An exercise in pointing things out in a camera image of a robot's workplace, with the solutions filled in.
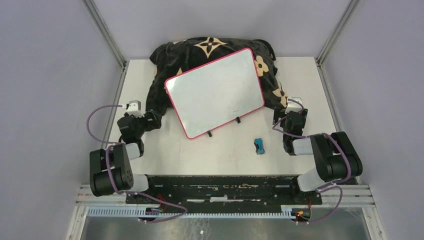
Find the aluminium frame rail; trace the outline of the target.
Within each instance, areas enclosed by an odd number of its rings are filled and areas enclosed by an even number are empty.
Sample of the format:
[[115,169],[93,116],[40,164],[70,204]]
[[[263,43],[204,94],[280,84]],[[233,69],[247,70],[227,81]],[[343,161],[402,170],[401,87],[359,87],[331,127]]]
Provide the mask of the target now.
[[[370,187],[368,185],[339,185],[342,188],[342,198],[339,204],[339,208],[376,208],[376,203],[371,193]],[[328,190],[324,193],[320,193],[321,204],[313,203],[312,207],[314,208],[329,208],[336,205],[340,198],[340,190],[333,189]],[[189,199],[189,203],[232,203],[232,202],[242,202],[246,200],[237,199],[236,197],[220,196],[220,197],[207,197],[206,200],[200,199]],[[271,203],[271,200],[259,200],[259,198],[254,198],[254,202],[267,204]],[[307,207],[307,203],[280,203],[281,207]],[[126,206],[136,206],[136,204],[127,204],[126,196],[113,194],[109,196],[96,197],[92,194],[90,187],[88,185],[81,185],[76,201],[75,206],[97,206],[97,207],[126,207]],[[158,207],[158,203],[142,203],[137,204],[137,206],[146,206],[146,207]]]

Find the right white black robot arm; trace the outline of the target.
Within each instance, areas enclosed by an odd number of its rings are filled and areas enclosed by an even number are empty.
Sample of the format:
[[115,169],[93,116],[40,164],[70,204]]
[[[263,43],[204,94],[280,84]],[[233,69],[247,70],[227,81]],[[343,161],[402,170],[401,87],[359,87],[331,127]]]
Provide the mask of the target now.
[[303,135],[308,110],[290,111],[281,108],[273,112],[273,130],[283,134],[283,149],[290,156],[313,156],[314,167],[296,177],[289,189],[289,198],[301,204],[309,192],[343,183],[360,176],[363,164],[353,144],[344,131]]

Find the blue whiteboard eraser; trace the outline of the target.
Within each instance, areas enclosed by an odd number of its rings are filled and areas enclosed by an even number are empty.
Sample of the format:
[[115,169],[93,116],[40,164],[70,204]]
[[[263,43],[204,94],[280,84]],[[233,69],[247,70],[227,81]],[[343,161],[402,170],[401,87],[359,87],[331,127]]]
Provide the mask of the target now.
[[263,155],[265,153],[264,142],[261,138],[254,139],[255,153],[257,155]]

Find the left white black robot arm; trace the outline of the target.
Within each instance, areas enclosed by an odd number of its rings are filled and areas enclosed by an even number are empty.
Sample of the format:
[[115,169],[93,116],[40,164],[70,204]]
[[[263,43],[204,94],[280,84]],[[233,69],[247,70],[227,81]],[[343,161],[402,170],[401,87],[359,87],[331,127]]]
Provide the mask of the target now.
[[145,153],[142,136],[161,127],[161,116],[153,111],[141,117],[126,113],[117,121],[118,143],[89,153],[90,189],[96,196],[130,190],[135,183],[130,161]]

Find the pink framed whiteboard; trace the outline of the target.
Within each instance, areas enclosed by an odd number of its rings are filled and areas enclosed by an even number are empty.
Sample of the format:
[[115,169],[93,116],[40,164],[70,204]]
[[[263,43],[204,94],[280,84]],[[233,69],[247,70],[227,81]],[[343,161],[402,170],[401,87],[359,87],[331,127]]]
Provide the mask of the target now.
[[164,88],[190,140],[265,105],[250,48],[170,77]]

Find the black floral plush pillow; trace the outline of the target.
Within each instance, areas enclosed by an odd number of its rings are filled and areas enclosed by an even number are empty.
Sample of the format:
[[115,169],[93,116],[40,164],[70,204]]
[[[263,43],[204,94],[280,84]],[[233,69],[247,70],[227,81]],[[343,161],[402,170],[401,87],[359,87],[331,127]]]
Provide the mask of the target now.
[[276,55],[267,41],[194,37],[162,44],[150,55],[149,59],[156,67],[156,73],[146,97],[145,110],[153,111],[159,116],[165,115],[167,109],[172,107],[165,90],[167,79],[245,48],[252,50],[265,107],[286,109],[287,95],[277,80]]

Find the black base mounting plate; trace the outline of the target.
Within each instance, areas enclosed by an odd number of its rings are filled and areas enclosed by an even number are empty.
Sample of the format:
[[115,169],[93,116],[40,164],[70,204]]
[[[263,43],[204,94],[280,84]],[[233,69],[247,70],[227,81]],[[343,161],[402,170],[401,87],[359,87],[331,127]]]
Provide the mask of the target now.
[[164,214],[278,213],[282,205],[321,205],[315,191],[302,192],[297,176],[148,175],[146,196],[131,190],[126,204],[158,204]]

